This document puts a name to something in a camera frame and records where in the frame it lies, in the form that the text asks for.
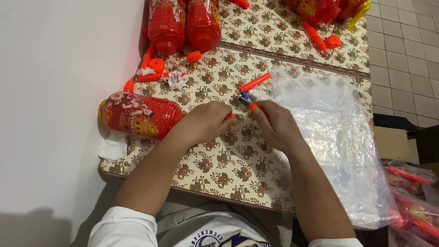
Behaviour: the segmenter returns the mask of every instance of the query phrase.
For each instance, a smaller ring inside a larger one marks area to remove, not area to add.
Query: sleeve
[[[356,238],[316,239],[308,247],[363,247]]]
[[[157,247],[157,223],[151,215],[112,207],[91,230],[88,247]]]

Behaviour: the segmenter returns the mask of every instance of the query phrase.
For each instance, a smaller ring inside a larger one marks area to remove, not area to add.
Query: person
[[[297,219],[309,246],[361,247],[348,215],[291,112],[273,101],[257,104],[252,115],[267,144],[288,157]],[[216,101],[191,110],[131,172],[112,207],[92,229],[88,246],[290,246],[291,235],[289,240],[284,237],[279,241],[282,236],[277,236],[270,242],[269,231],[263,231],[268,228],[264,222],[257,227],[248,220],[250,214],[242,217],[230,209],[231,205],[181,206],[185,199],[191,204],[194,197],[203,197],[188,193],[177,201],[166,201],[185,152],[235,125],[235,118],[224,120],[231,112],[229,105]]]

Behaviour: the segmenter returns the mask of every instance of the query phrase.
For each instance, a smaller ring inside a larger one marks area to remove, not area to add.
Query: white t-shirt
[[[112,207],[93,227],[89,247],[271,247],[245,218],[228,212],[202,214],[178,224],[157,243],[151,215]],[[319,239],[309,247],[362,247],[358,239]]]

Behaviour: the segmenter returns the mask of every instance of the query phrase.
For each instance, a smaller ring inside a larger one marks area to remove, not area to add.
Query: flower pattern
[[[202,194],[225,201],[275,211],[294,212],[289,167],[274,153],[269,153],[257,123],[238,101],[237,88],[273,67],[320,75],[320,81],[332,82],[339,75],[356,86],[353,92],[363,104],[372,124],[369,57],[365,18],[353,32],[337,27],[334,34],[342,46],[332,56],[317,52],[304,33],[300,17],[284,0],[253,0],[243,10],[229,0],[220,0],[222,40],[198,62],[188,64],[185,56],[194,51],[189,45],[176,54],[163,57],[166,71],[187,72],[189,81],[182,91],[172,91],[163,82],[139,83],[134,78],[134,93],[166,98],[178,102],[184,113],[211,100],[225,102],[237,114],[236,126],[208,143],[186,151],[175,171],[172,188]],[[333,26],[321,25],[321,37],[331,34]],[[270,93],[271,82],[255,89]],[[157,141],[129,137],[128,156],[114,162],[103,160],[100,169],[112,176],[126,177],[156,145]]]

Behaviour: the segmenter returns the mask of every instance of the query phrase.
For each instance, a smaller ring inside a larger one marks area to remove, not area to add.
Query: white wall
[[[90,215],[105,185],[97,106],[137,69],[143,10],[144,0],[0,0],[0,232],[15,233],[0,246],[66,245]]]

